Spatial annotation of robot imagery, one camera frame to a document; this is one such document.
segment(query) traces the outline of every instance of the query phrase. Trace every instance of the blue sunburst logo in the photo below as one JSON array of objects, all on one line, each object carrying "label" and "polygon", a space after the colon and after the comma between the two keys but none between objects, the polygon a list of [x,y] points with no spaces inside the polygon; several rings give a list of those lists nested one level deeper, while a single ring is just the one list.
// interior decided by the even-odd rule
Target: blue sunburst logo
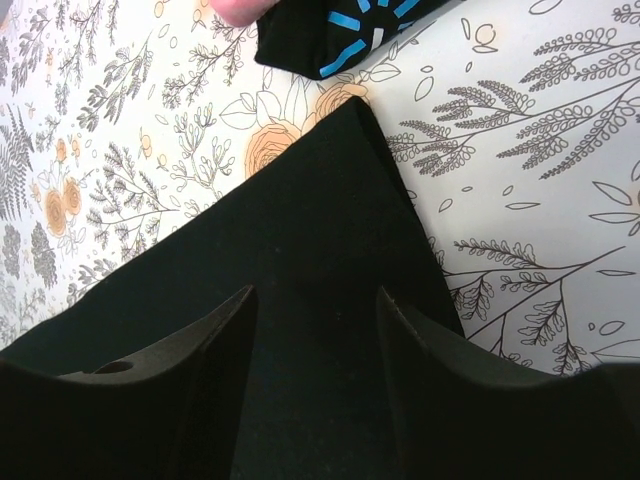
[{"label": "blue sunburst logo", "polygon": [[[360,11],[364,14],[371,10],[371,2],[370,0],[356,0],[358,2],[358,7]],[[377,1],[378,7],[389,8],[389,0],[372,0]],[[398,5],[394,10],[393,14],[400,21],[413,7],[415,7],[421,0],[404,0],[400,5]],[[350,17],[348,15],[344,15],[339,12],[329,12],[329,23],[334,25],[338,25],[339,27],[346,28],[347,30],[351,30],[354,32],[361,31],[361,23],[357,18]],[[397,32],[404,30],[405,28],[411,26],[413,22],[400,23],[397,26]],[[320,69],[320,76],[322,78],[329,77],[336,73],[342,66],[354,55],[359,54],[364,49],[369,48],[370,51],[375,50],[382,43],[382,39],[384,38],[384,28],[374,28],[373,34],[370,38],[360,38],[353,42],[351,45],[346,47],[342,52],[338,54],[338,57],[328,65],[325,65]]]}]

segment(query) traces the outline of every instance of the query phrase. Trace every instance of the orange rose illustration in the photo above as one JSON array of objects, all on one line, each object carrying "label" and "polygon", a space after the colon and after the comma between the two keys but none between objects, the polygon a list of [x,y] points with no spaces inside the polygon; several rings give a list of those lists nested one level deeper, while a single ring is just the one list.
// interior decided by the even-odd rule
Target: orange rose illustration
[{"label": "orange rose illustration", "polygon": [[80,156],[80,143],[77,139],[73,139],[71,142],[71,150],[73,150],[73,155],[78,158]]},{"label": "orange rose illustration", "polygon": [[245,158],[246,178],[273,162],[302,136],[300,130],[285,120],[276,120],[251,137]]},{"label": "orange rose illustration", "polygon": [[64,143],[62,138],[58,139],[56,145],[56,158],[60,163],[63,163],[67,159],[67,144]]},{"label": "orange rose illustration", "polygon": [[77,215],[82,208],[82,197],[80,196],[80,188],[74,178],[65,180],[64,193],[62,194],[62,202],[64,210],[71,215]]},{"label": "orange rose illustration", "polygon": [[56,237],[64,235],[67,229],[67,219],[64,216],[62,197],[57,190],[49,190],[44,199],[44,213],[51,233]]},{"label": "orange rose illustration", "polygon": [[365,102],[369,103],[367,94],[369,90],[362,85],[354,83],[338,82],[320,95],[316,102],[316,114],[318,120],[322,120],[327,115],[333,113],[340,105],[349,100],[351,97],[361,97]]}]

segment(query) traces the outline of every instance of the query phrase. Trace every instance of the floral patterned surface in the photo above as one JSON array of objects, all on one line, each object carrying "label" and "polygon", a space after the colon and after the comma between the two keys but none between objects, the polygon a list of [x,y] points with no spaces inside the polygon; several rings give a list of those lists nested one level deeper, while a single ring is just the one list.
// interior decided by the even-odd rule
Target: floral patterned surface
[{"label": "floral patterned surface", "polygon": [[640,1],[582,3],[456,0],[312,82],[256,65],[255,26],[206,0],[14,0],[0,346],[358,95],[472,341],[559,375],[640,358]]}]

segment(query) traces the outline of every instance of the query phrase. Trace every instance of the leaf sprig drawing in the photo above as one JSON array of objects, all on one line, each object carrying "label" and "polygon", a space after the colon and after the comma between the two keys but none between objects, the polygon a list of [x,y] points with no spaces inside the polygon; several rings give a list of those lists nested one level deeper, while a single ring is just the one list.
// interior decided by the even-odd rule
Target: leaf sprig drawing
[{"label": "leaf sprig drawing", "polygon": [[633,7],[628,3],[614,9],[614,20],[620,23],[629,23],[630,25],[640,25],[640,0],[636,0],[633,5],[636,10],[633,10]]},{"label": "leaf sprig drawing", "polygon": [[45,287],[52,288],[58,283],[56,254],[51,248],[47,232],[40,222],[36,222],[36,226],[31,232],[31,254],[36,275],[42,278]]},{"label": "leaf sprig drawing", "polygon": [[29,72],[35,72],[42,62],[44,56],[42,32],[51,23],[51,19],[47,17],[47,9],[46,6],[37,9],[29,20],[29,31],[20,35],[18,56],[21,60],[14,63],[11,69],[11,93],[13,95],[27,84]]},{"label": "leaf sprig drawing", "polygon": [[[430,238],[429,242],[436,255],[444,260],[444,252],[436,248],[435,239]],[[574,345],[570,337],[564,284],[576,273],[624,247],[610,250],[586,262],[550,267],[536,260],[530,244],[510,245],[506,241],[470,239],[456,241],[453,246],[461,252],[500,264],[498,268],[455,273],[443,268],[453,303],[460,318],[468,325],[465,330],[469,340],[483,332],[488,333],[488,329],[493,327],[490,332],[495,335],[495,343],[491,351],[511,359],[515,352],[506,351],[505,326],[507,323],[524,323],[524,326],[516,327],[521,335],[519,343],[551,348],[558,355],[557,358],[562,358],[553,369],[555,373],[566,375],[589,368],[586,352]],[[611,272],[599,271],[605,276],[612,275]],[[508,290],[512,295],[502,296],[500,306],[492,310],[492,300],[498,288],[503,292]],[[480,326],[473,326],[476,325],[474,322],[481,322]]]},{"label": "leaf sprig drawing", "polygon": [[11,54],[9,53],[9,44],[7,37],[0,38],[0,86],[4,87],[7,84],[7,74],[9,73],[9,62],[11,61]]},{"label": "leaf sprig drawing", "polygon": [[56,0],[53,6],[56,9],[56,28],[62,31],[66,26],[71,0]]},{"label": "leaf sprig drawing", "polygon": [[160,201],[159,189],[142,170],[136,170],[128,148],[109,144],[104,155],[105,181],[96,181],[89,195],[101,209],[91,208],[87,222],[94,238],[106,249],[111,234],[120,242],[121,258],[128,261],[158,242],[162,216],[175,211]]},{"label": "leaf sprig drawing", "polygon": [[107,258],[95,259],[93,266],[80,265],[78,278],[69,284],[67,305],[72,307],[100,280],[115,271],[117,264]]},{"label": "leaf sprig drawing", "polygon": [[40,153],[49,150],[53,146],[60,119],[47,115],[44,119],[44,125],[44,130],[36,132],[36,150]]},{"label": "leaf sprig drawing", "polygon": [[175,122],[173,130],[180,135],[179,143],[184,159],[184,161],[179,160],[178,164],[172,167],[171,179],[182,182],[176,190],[182,192],[189,182],[193,182],[210,190],[216,201],[220,200],[222,192],[216,189],[215,182],[219,178],[218,174],[224,176],[231,174],[231,166],[235,162],[235,157],[227,158],[231,140],[220,144],[218,137],[213,137],[211,157],[200,155],[200,159],[196,161],[198,149],[204,141],[207,130],[216,123],[216,119],[213,118],[213,104],[209,103],[204,108],[198,107],[193,115],[193,121],[189,120],[185,112],[182,116],[176,115]]},{"label": "leaf sprig drawing", "polygon": [[4,144],[0,144],[0,220],[21,218],[27,208],[27,172],[32,171],[30,154],[34,152],[31,137],[27,134],[22,114],[17,115],[7,105],[10,125],[0,125]]},{"label": "leaf sprig drawing", "polygon": [[189,79],[184,74],[174,78],[167,78],[162,92],[162,103],[165,108],[175,109],[182,103],[182,95],[187,105],[191,105],[197,96],[204,93],[204,87],[209,84],[207,75],[212,73],[219,62],[224,62],[225,85],[231,85],[233,78],[244,63],[241,60],[242,44],[247,41],[250,27],[235,31],[224,25],[219,18],[215,18],[211,26],[213,38],[221,36],[226,42],[223,50],[217,45],[211,48],[198,44],[191,51],[189,62],[195,63],[195,70],[189,71]]},{"label": "leaf sprig drawing", "polygon": [[[630,21],[630,18],[619,16],[617,21]],[[583,138],[573,145],[564,160],[540,178],[548,179],[566,172],[632,123],[633,118],[640,118],[640,74],[632,74],[640,68],[640,40],[614,43],[616,35],[615,28],[599,28],[547,42],[534,54],[553,57],[521,80],[521,83],[532,83],[530,92],[538,92],[568,80],[606,79],[607,85],[594,93],[532,113],[535,99],[500,82],[483,80],[478,82],[479,88],[451,88],[448,93],[455,98],[437,105],[433,112],[439,114],[437,122],[455,122],[455,127],[463,132],[451,134],[445,131],[444,135],[434,135],[442,125],[420,120],[400,122],[402,127],[422,132],[426,139],[416,141],[404,134],[388,137],[396,161],[406,162],[415,157],[413,166],[421,174],[443,175],[463,167],[473,157],[476,149],[470,142],[476,136],[526,122],[516,135],[523,141],[499,152],[497,157],[527,155],[522,166],[531,169],[567,150],[570,147],[566,139],[568,132],[584,129]],[[611,85],[611,79],[619,81]],[[601,105],[601,97],[607,99],[604,105]],[[420,153],[427,155],[419,158]]]},{"label": "leaf sprig drawing", "polygon": [[13,225],[5,225],[2,249],[4,268],[16,280],[20,279],[20,232]]},{"label": "leaf sprig drawing", "polygon": [[549,281],[542,272],[534,272],[533,275],[529,272],[520,272],[516,279],[509,275],[503,275],[500,277],[500,280],[503,282],[500,290],[505,291],[508,288],[509,291],[513,293],[519,291],[520,288],[525,292],[531,293],[537,288],[549,284]]},{"label": "leaf sprig drawing", "polygon": [[127,97],[132,100],[147,81],[153,62],[153,52],[148,48],[149,38],[144,42],[138,54],[131,57],[129,48],[116,51],[116,59],[104,68],[102,85],[96,85],[89,92],[87,106],[77,120],[80,128],[93,132],[100,122],[100,111],[104,108],[104,118],[114,125],[118,123]]},{"label": "leaf sprig drawing", "polygon": [[[73,78],[76,87],[80,87],[82,83],[84,78],[83,58],[87,58],[89,65],[96,64],[95,45],[106,1],[107,0],[96,0],[93,6],[86,11],[78,7],[78,9],[69,16],[71,25],[73,25],[78,32],[78,40],[73,44],[71,49],[64,54],[62,62],[58,67],[61,77],[61,81],[56,84],[55,91],[55,105],[58,115],[67,114],[67,104],[70,94],[69,82],[71,78]],[[109,38],[112,41],[114,38],[114,30],[117,27],[116,13],[118,10],[118,1],[119,0],[113,0],[108,8],[109,20],[107,30],[109,32]]]},{"label": "leaf sprig drawing", "polygon": [[5,314],[0,313],[0,341],[6,346],[34,327],[38,321],[39,308],[46,304],[46,294],[42,288],[25,293],[22,300],[16,298],[15,288],[0,277],[0,303]]}]

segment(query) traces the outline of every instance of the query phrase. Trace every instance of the black folded fabric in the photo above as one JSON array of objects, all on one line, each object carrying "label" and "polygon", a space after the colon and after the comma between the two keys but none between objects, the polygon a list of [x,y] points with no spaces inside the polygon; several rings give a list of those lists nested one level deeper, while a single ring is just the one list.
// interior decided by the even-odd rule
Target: black folded fabric
[{"label": "black folded fabric", "polygon": [[49,374],[94,371],[253,284],[260,309],[234,478],[391,480],[376,289],[397,287],[462,332],[433,268],[384,136],[352,99],[0,358]]},{"label": "black folded fabric", "polygon": [[407,480],[640,478],[640,365],[539,372],[384,290],[378,322]]},{"label": "black folded fabric", "polygon": [[321,80],[354,67],[446,0],[281,0],[258,20],[263,65]]}]

